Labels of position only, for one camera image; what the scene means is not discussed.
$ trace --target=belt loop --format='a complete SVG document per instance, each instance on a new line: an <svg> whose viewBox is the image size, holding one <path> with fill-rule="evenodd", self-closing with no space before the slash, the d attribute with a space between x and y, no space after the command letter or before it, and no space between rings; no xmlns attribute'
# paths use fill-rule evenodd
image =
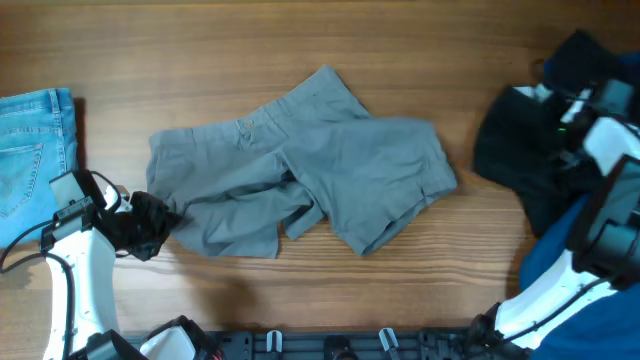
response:
<svg viewBox="0 0 640 360"><path fill-rule="evenodd" d="M246 122L244 121L244 118L237 119L236 126L238 126L238 131L240 132L240 135L247 136L247 127L246 127Z"/></svg>
<svg viewBox="0 0 640 360"><path fill-rule="evenodd" d="M56 89L49 89L49 97L51 98L51 110L54 114L60 114L60 103L58 103L58 92Z"/></svg>

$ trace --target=gray shorts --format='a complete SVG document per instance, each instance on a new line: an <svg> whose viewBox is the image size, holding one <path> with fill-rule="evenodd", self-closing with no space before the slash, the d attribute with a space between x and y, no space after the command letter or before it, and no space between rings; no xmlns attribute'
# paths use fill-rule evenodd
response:
<svg viewBox="0 0 640 360"><path fill-rule="evenodd" d="M325 216L359 255L387 243L455 177L433 127L374 119L325 66L247 117L150 139L148 191L185 216L172 234L209 256L274 258Z"/></svg>

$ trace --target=blue fabric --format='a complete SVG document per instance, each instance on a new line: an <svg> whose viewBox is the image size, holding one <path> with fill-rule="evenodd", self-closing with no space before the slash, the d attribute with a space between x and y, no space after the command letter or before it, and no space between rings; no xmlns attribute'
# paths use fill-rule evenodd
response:
<svg viewBox="0 0 640 360"><path fill-rule="evenodd" d="M620 59L629 65L629 70L635 77L640 78L640 51L620 56Z"/></svg>
<svg viewBox="0 0 640 360"><path fill-rule="evenodd" d="M571 224L586 201L586 197L578 200L524 259L520 267L522 290L558 259ZM545 337L533 359L640 359L639 304L640 285L594 302Z"/></svg>
<svg viewBox="0 0 640 360"><path fill-rule="evenodd" d="M0 99L0 248L58 210L49 180L77 167L69 89ZM40 238L34 231L23 242Z"/></svg>

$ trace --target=shorts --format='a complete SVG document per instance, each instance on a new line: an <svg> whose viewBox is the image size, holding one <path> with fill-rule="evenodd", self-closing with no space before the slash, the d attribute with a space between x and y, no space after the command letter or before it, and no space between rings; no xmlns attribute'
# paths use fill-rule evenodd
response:
<svg viewBox="0 0 640 360"><path fill-rule="evenodd" d="M148 191L185 216L172 234L209 256L274 258L325 216L359 255L456 186L433 127L374 119L330 67L249 116L150 139Z"/></svg>
<svg viewBox="0 0 640 360"><path fill-rule="evenodd" d="M0 99L0 247L53 218L49 180L77 167L77 146L69 89ZM23 242L39 238L36 230Z"/></svg>

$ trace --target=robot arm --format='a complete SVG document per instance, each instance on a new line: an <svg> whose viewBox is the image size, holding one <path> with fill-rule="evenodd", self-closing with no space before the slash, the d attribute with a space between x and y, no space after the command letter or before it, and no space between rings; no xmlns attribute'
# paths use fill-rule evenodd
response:
<svg viewBox="0 0 640 360"><path fill-rule="evenodd" d="M535 350L582 308L640 280L640 161L621 154L610 170L573 222L559 259L520 295L476 317L470 344Z"/></svg>
<svg viewBox="0 0 640 360"><path fill-rule="evenodd" d="M69 284L62 265L47 258L53 283L47 360L82 352L96 334L117 336L112 286L116 251L146 261L157 255L169 229L180 220L146 193L134 193L129 202L128 195L120 194L110 183L103 197L88 171L64 174L51 181L51 188L62 210L43 229L40 247L64 260L73 281Z"/></svg>

